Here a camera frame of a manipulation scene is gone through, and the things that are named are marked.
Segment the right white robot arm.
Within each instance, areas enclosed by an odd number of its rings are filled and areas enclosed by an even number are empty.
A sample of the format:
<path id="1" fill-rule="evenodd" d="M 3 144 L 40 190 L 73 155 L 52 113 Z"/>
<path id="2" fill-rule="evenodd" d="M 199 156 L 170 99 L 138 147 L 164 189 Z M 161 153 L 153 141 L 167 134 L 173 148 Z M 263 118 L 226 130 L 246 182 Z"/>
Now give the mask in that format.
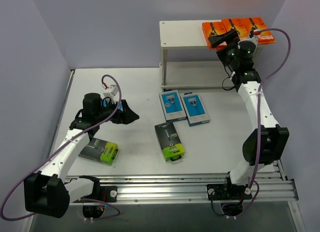
<path id="1" fill-rule="evenodd" d="M 222 43 L 226 46 L 217 51 L 233 88 L 242 98 L 247 109 L 252 132 L 242 145 L 242 159 L 228 173 L 228 182 L 222 185 L 223 195 L 234 198 L 240 186 L 251 187 L 257 172 L 281 158 L 289 130 L 282 127 L 271 112 L 263 92 L 263 82 L 254 68 L 253 54 L 258 45 L 259 30 L 254 30 L 246 39 L 240 39 L 235 29 L 208 39 L 212 48 Z"/>

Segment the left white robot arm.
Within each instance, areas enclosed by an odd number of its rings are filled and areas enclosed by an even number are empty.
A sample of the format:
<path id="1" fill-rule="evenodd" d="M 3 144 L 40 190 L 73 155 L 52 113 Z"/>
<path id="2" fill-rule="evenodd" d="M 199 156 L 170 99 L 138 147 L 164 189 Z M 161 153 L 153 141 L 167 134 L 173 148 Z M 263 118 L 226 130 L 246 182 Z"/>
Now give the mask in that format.
<path id="1" fill-rule="evenodd" d="M 98 178 L 82 175 L 65 183 L 66 176 L 101 124 L 111 121 L 114 124 L 128 125 L 139 118 L 124 99 L 104 105 L 100 94 L 85 94 L 82 109 L 71 122 L 56 153 L 24 179 L 25 209 L 28 212 L 61 218 L 75 201 L 85 199 L 95 202 L 100 199 L 102 191 Z"/>

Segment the orange razor box front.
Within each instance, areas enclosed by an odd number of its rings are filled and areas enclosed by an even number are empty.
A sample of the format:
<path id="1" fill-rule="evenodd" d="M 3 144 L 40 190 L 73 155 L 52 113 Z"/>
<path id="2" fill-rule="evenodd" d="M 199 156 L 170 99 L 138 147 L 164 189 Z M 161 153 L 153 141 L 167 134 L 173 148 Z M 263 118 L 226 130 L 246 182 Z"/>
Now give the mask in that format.
<path id="1" fill-rule="evenodd" d="M 221 22 L 223 23 L 226 32 L 235 30 L 241 40 L 244 40 L 249 36 L 250 32 L 241 18 L 224 18 Z"/>

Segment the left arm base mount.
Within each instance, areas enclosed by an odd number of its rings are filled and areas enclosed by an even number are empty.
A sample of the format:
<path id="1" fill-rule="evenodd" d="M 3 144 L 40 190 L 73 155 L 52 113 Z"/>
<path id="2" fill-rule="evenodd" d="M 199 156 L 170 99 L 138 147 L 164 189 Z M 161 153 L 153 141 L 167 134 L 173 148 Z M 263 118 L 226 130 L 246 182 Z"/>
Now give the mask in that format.
<path id="1" fill-rule="evenodd" d="M 97 194 L 95 195 L 87 195 L 82 197 L 81 199 L 91 199 L 102 201 L 105 203 L 115 203 L 117 201 L 118 195 L 118 187 L 117 186 L 101 186 L 98 189 Z M 100 219 L 105 212 L 108 205 L 105 203 L 100 203 L 95 206 L 83 206 L 82 207 L 82 215 L 86 219 Z"/>

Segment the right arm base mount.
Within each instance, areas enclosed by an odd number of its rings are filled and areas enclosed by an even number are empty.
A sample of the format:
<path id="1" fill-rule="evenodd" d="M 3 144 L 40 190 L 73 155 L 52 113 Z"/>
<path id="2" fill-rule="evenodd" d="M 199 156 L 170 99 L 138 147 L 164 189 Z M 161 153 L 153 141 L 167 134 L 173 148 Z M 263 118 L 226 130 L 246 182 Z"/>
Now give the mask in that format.
<path id="1" fill-rule="evenodd" d="M 247 185 L 207 184 L 207 198 L 217 216 L 236 218 L 244 211 L 244 201 L 253 198 Z"/>

